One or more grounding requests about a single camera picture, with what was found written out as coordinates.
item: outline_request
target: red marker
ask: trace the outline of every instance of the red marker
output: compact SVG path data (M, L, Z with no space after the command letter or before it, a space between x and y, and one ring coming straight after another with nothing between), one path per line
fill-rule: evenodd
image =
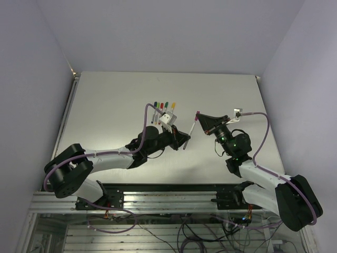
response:
M160 104L160 110L163 112L163 108L164 108L164 103Z

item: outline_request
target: gray tabletop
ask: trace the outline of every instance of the gray tabletop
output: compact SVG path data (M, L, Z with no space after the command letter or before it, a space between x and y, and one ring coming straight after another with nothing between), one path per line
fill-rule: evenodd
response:
M128 144L142 131L144 108L154 101L176 102L175 125L188 133L196 111L232 117L234 108L265 112L254 75L178 74L134 72L83 72L61 136L58 153L73 143L93 150L115 149ZM148 111L150 124L152 110ZM263 116L246 116L229 129L240 128L252 140L253 155L266 129ZM166 148L157 159L141 167L113 169L90 175L105 183L238 183L224 157L214 152L214 136L196 124L186 150ZM259 164L283 172L273 134L257 157Z

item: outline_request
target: white wall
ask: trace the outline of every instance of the white wall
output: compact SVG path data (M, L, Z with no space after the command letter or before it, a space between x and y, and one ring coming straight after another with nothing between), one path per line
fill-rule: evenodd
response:
M1 252L14 252L42 184L72 78L35 1L1 1Z
M261 75L304 0L37 0L76 72Z
M262 75L261 91L287 172L304 175L324 214L321 252L336 252L337 1L306 0Z

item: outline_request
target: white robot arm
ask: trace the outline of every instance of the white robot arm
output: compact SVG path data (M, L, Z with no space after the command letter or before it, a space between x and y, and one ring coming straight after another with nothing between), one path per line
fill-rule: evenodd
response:
M150 154L168 146L178 150L191 137L178 131L173 124L175 119L176 116L172 113L164 113L160 117L162 133L159 134L154 126L144 126L143 132L136 139L119 149L91 150L78 143L72 144L45 166L47 176L44 189L48 190L49 180L57 198L74 195L105 206L108 195L103 185L99 181L88 179L87 176L103 170L139 167L147 162Z
M196 116L205 134L214 134L215 141L230 157L226 160L228 170L247 180L234 189L237 204L249 203L270 210L279 215L287 227L299 231L316 222L317 217L323 214L322 207L303 176L290 177L256 164L257 153L253 158L248 156L248 152L252 151L249 135L241 129L231 132L227 128L228 124L239 121L240 116L252 114L243 114L241 109L235 109L233 120L227 115L216 118L197 113Z

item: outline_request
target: glass panel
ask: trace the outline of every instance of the glass panel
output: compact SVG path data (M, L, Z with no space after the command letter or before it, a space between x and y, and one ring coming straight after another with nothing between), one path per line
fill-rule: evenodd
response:
M27 252L31 253L216 253L306 252L299 232L285 225L270 229L247 229L276 224L272 213L230 212L220 217L241 222L239 229L211 214L137 215L40 215Z

